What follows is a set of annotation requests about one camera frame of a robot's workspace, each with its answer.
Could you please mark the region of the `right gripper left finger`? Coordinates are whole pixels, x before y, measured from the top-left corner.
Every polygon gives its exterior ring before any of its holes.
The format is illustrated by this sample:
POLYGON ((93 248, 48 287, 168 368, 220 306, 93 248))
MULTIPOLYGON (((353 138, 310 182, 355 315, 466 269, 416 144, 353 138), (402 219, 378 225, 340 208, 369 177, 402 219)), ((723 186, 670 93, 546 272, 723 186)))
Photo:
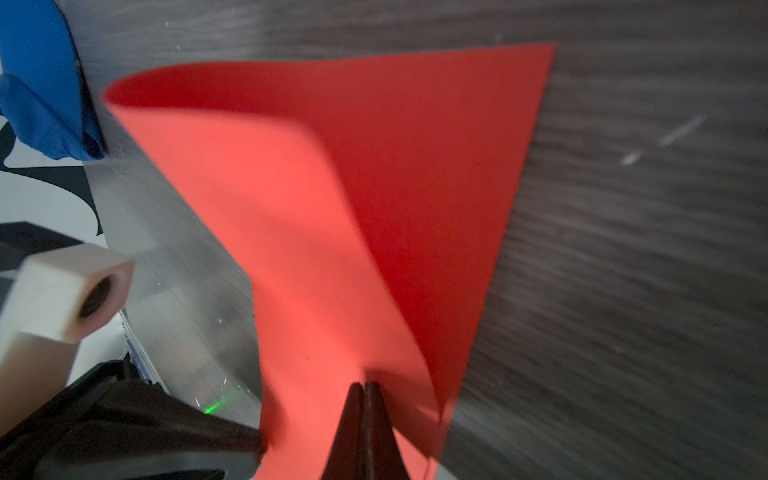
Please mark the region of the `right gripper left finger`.
POLYGON ((363 449, 364 388, 353 383, 348 391, 322 480, 365 478, 363 449))

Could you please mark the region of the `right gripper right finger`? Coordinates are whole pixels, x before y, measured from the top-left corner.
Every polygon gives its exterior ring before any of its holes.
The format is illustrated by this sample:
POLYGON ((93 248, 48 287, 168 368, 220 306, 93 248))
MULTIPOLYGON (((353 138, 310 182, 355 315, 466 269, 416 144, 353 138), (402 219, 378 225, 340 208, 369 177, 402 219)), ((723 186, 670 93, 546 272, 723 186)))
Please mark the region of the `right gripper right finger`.
POLYGON ((364 478, 409 480, 381 387, 369 382, 364 387, 364 478))

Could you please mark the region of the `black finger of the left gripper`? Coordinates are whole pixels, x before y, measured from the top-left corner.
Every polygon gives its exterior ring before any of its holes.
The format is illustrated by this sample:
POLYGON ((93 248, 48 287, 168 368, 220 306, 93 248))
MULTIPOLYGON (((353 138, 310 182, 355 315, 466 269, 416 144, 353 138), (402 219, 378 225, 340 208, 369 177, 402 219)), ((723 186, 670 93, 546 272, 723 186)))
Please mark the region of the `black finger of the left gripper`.
POLYGON ((260 431, 199 411, 103 362, 1 438, 4 479, 251 479, 260 431))

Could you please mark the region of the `red square paper sheet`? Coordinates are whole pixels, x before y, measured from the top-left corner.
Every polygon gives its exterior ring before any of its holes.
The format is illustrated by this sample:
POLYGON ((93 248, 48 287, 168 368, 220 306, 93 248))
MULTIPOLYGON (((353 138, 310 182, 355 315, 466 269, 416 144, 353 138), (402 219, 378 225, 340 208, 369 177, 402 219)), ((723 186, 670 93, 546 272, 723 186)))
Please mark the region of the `red square paper sheet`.
POLYGON ((319 478, 364 382, 409 476, 435 476, 554 56, 191 63, 104 90, 251 280, 258 478, 319 478))

